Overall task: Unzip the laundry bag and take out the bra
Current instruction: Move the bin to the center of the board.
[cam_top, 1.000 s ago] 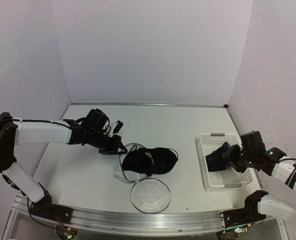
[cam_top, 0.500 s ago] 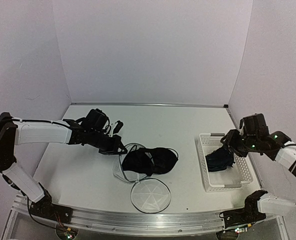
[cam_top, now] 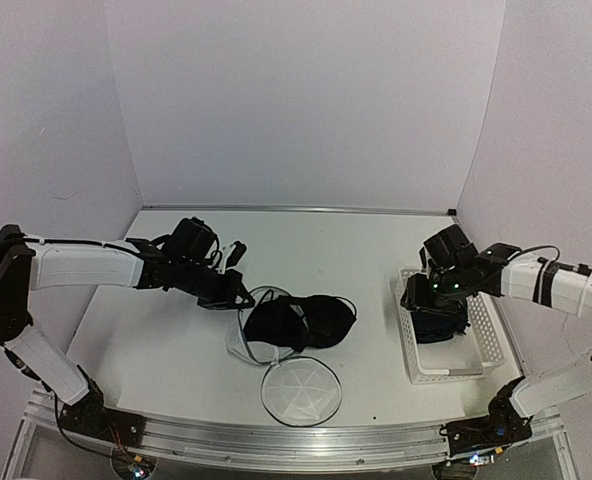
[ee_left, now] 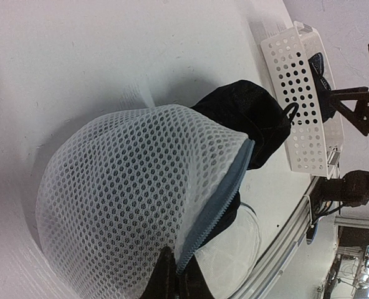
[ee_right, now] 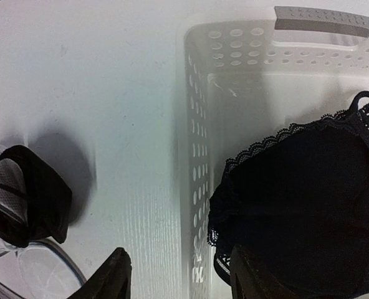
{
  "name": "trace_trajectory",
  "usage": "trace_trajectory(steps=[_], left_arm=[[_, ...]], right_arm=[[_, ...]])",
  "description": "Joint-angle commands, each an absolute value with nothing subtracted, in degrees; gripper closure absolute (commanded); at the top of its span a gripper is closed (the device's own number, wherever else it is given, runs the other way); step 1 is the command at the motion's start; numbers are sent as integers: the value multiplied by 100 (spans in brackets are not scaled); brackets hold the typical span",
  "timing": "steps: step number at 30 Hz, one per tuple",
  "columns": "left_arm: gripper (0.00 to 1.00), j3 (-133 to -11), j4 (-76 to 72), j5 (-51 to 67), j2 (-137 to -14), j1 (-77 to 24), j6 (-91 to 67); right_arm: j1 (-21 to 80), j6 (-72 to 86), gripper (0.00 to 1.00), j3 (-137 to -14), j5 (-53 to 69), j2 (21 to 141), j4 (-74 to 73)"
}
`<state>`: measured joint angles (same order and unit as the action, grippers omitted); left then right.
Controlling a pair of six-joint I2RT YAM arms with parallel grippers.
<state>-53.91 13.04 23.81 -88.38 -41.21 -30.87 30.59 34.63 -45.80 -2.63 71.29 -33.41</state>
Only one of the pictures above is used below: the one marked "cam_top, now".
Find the dark navy lace bra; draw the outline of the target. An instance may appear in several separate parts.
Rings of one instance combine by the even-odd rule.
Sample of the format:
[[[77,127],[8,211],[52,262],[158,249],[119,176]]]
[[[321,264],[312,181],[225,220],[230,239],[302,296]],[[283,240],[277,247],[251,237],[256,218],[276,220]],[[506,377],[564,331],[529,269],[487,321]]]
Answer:
[[[410,316],[417,344],[449,341],[455,336],[465,335],[470,327],[468,310],[465,308],[448,315],[412,311]]]

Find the black padded bra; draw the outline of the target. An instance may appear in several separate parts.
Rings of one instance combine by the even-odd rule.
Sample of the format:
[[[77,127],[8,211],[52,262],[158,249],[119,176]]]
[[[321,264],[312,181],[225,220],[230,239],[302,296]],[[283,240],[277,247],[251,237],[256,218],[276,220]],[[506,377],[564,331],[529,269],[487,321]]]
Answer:
[[[245,322],[243,334],[248,341],[302,352],[336,346],[356,321],[357,308],[344,297],[279,295],[260,301]]]

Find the white mesh laundry bag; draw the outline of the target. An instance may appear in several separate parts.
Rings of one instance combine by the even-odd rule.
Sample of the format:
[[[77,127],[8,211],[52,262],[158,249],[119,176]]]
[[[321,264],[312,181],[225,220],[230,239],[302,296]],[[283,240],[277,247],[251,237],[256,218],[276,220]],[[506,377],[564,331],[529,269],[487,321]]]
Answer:
[[[330,420],[342,403],[342,386],[336,374],[323,362],[307,357],[290,346],[251,340],[244,332],[254,313],[272,300],[285,297],[278,287],[252,290],[254,308],[240,310],[226,336],[230,354],[266,369],[260,398],[267,413],[289,427],[314,427]]]

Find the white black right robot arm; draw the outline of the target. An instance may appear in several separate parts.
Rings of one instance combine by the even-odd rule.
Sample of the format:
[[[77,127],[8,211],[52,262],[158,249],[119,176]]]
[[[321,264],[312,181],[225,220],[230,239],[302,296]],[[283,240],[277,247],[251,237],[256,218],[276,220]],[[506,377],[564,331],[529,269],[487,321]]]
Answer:
[[[491,400],[479,433],[500,443],[540,411],[592,393],[592,265],[569,263],[557,246],[494,243],[479,249],[458,225],[428,238],[400,307],[420,342],[463,332],[477,297],[495,301],[522,359],[522,378]]]

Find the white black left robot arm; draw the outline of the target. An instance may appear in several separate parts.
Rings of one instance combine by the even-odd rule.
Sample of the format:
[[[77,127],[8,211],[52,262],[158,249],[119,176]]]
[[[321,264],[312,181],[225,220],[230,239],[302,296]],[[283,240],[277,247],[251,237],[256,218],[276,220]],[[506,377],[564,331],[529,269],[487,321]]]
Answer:
[[[66,354],[73,333],[100,287],[178,291],[206,310],[254,306],[236,266],[246,246],[221,244],[198,218],[182,219],[155,239],[93,240],[30,235],[15,224],[0,230],[0,347],[18,370],[72,407],[90,437],[110,428],[102,390]]]

